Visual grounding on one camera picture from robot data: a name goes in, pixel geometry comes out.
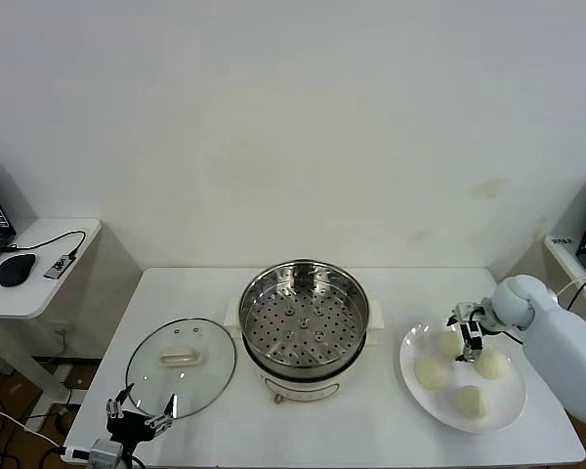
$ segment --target black mouse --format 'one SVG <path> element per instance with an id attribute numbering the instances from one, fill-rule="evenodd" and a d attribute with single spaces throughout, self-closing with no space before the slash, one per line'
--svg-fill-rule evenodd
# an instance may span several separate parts
<path id="1" fill-rule="evenodd" d="M 30 274 L 30 269 L 37 256 L 34 254 L 22 254 L 13 256 L 0 264 L 0 284 L 2 286 L 17 286 L 24 282 Z"/>

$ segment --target floor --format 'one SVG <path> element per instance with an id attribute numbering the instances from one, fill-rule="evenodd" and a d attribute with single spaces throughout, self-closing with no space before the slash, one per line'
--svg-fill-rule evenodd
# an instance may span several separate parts
<path id="1" fill-rule="evenodd" d="M 53 365 L 47 365 L 49 371 L 54 370 Z M 75 365 L 71 373 L 67 378 L 67 384 L 75 389 L 86 389 L 93 380 L 96 374 L 96 365 Z M 4 402 L 7 409 L 7 413 L 17 417 L 24 417 L 30 414 L 30 410 L 34 407 L 34 403 L 39 397 L 39 391 L 37 388 L 30 384 L 25 378 L 23 378 L 17 372 L 13 373 L 12 376 L 1 376 L 0 377 L 0 400 Z M 51 412 L 56 412 L 61 408 L 60 405 L 55 405 Z M 75 417 L 75 412 L 71 411 L 62 417 L 61 423 L 64 427 L 69 428 Z M 55 428 L 54 416 L 47 418 L 41 428 L 41 433 L 50 437 L 58 443 L 62 443 L 65 436 L 61 435 Z M 586 425 L 571 418 L 575 430 L 580 436 L 584 447 L 586 448 Z M 43 452 L 50 447 L 50 444 L 43 440 L 24 433 L 21 430 L 15 430 L 15 424 L 8 422 L 2 432 L 0 432 L 0 452 L 7 453 L 11 456 L 17 457 L 21 466 L 20 469 L 34 469 L 38 467 L 38 461 Z M 8 446 L 5 451 L 5 444 L 8 442 Z M 61 461 L 58 456 L 50 456 L 46 461 L 45 469 L 60 469 L 67 467 L 76 467 L 65 464 Z M 586 460 L 580 464 L 574 464 L 570 466 L 555 466 L 557 468 L 564 467 L 566 469 L 586 469 Z M 17 469 L 17 463 L 15 459 L 4 458 L 1 461 L 0 457 L 0 468 L 2 469 Z"/>

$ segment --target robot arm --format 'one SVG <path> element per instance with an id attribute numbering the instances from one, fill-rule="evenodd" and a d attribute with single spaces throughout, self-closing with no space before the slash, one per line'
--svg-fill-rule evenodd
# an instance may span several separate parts
<path id="1" fill-rule="evenodd" d="M 176 395 L 172 394 L 163 413 L 150 417 L 132 410 L 123 410 L 122 405 L 128 398 L 133 384 L 119 392 L 115 399 L 106 402 L 106 429 L 110 439 L 98 438 L 91 448 L 57 447 L 50 448 L 39 461 L 43 467 L 51 453 L 66 454 L 70 459 L 87 461 L 88 469 L 130 469 L 133 460 L 144 468 L 144 464 L 133 455 L 139 443 L 149 442 L 172 426 L 176 417 Z"/>
<path id="2" fill-rule="evenodd" d="M 465 320 L 465 310 L 476 309 Z M 490 299 L 481 304 L 461 303 L 454 310 L 465 338 L 467 361 L 478 356 L 477 340 L 482 335 L 498 333 L 511 327 L 524 331 L 523 351 L 568 412 L 586 423 L 586 322 L 570 313 L 552 298 L 547 287 L 530 276 L 509 277 L 502 281 Z"/>

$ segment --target white side table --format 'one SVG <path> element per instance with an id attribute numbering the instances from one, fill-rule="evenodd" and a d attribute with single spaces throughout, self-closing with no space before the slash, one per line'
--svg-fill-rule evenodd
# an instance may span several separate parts
<path id="1" fill-rule="evenodd" d="M 35 265 L 30 271 L 28 279 L 21 285 L 3 287 L 0 285 L 0 320 L 30 320 L 41 315 L 56 293 L 59 291 L 71 271 L 82 258 L 91 242 L 98 235 L 101 228 L 99 220 L 94 219 L 28 219 L 14 221 L 18 235 L 13 243 L 19 246 L 38 244 L 47 239 L 74 230 L 82 230 L 87 236 L 76 253 L 76 260 L 67 271 L 57 280 L 44 278 L 43 275 L 59 260 L 69 253 L 80 241 L 78 235 L 67 236 L 56 242 L 35 249 L 37 256 Z M 9 257 L 22 252 L 5 253 L 0 256 L 0 264 Z M 37 363 L 27 351 L 15 340 L 0 323 L 0 360 L 6 362 L 19 371 L 32 383 L 38 386 L 43 395 L 39 399 L 32 414 L 45 414 L 53 403 L 66 403 L 70 392 L 63 385 L 69 373 L 70 366 L 60 366 L 54 375 L 47 372 Z M 82 402 L 85 391 L 73 391 L 72 403 Z M 43 423 L 43 418 L 31 419 L 27 426 L 37 430 Z"/>
<path id="2" fill-rule="evenodd" d="M 586 276 L 586 269 L 575 256 L 578 247 L 577 239 L 572 236 L 548 234 L 545 236 L 544 242 L 549 252 L 551 252 L 554 259 L 570 279 Z M 582 289 L 581 294 L 586 299 L 586 286 Z"/>

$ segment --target dough ball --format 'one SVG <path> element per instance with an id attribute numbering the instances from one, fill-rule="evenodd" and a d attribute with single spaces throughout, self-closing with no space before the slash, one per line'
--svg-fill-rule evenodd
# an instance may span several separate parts
<path id="1" fill-rule="evenodd" d="M 464 386 L 456 393 L 458 409 L 469 418 L 482 418 L 488 412 L 487 404 L 478 386 Z"/>
<path id="2" fill-rule="evenodd" d="M 462 354 L 462 341 L 458 333 L 453 330 L 447 330 L 437 335 L 437 346 L 443 355 L 449 359 L 455 360 Z"/>
<path id="3" fill-rule="evenodd" d="M 494 349 L 484 349 L 476 362 L 476 371 L 487 379 L 499 379 L 510 369 L 510 363 L 503 354 Z"/>
<path id="4" fill-rule="evenodd" d="M 440 389 L 445 385 L 447 372 L 436 359 L 423 358 L 414 365 L 414 375 L 421 386 L 427 389 Z"/>

